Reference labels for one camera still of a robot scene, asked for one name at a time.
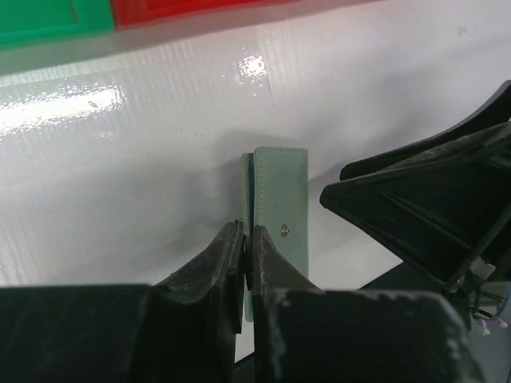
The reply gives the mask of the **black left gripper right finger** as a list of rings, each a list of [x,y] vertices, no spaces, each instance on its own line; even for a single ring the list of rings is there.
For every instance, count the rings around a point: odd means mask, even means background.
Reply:
[[[258,382],[482,382],[464,322],[439,294],[320,290],[252,235]]]

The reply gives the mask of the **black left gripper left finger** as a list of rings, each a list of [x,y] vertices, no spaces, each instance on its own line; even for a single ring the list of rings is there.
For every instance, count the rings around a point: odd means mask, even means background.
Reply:
[[[2,288],[2,381],[231,381],[243,255],[234,221],[154,286]]]

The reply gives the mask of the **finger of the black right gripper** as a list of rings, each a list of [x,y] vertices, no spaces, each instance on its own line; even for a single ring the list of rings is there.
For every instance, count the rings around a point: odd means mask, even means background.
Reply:
[[[320,203],[434,281],[510,269],[510,124],[330,184]]]
[[[340,180],[365,176],[412,156],[456,140],[462,136],[480,132],[485,128],[508,122],[510,119],[510,80],[505,81],[497,91],[476,111],[453,127],[424,140],[396,148],[388,152],[347,164],[340,172]]]

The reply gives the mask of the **grey-green card holder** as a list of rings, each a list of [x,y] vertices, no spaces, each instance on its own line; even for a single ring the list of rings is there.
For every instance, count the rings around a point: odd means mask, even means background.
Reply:
[[[260,147],[241,156],[242,220],[248,253],[245,318],[253,323],[255,351],[264,349],[260,339],[263,321],[256,315],[260,289],[253,270],[257,236],[265,227],[276,250],[301,275],[308,276],[308,151],[302,148]]]

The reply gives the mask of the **red plastic bin middle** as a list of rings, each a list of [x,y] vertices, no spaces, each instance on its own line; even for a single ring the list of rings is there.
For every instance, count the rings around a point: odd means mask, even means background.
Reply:
[[[111,1],[119,30],[186,18],[247,11],[253,18],[277,19],[365,5],[365,1]]]

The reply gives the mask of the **green plastic bin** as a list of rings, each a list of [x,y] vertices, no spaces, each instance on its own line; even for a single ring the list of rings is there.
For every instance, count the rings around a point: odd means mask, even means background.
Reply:
[[[1,47],[109,34],[113,30],[108,1],[1,1]]]

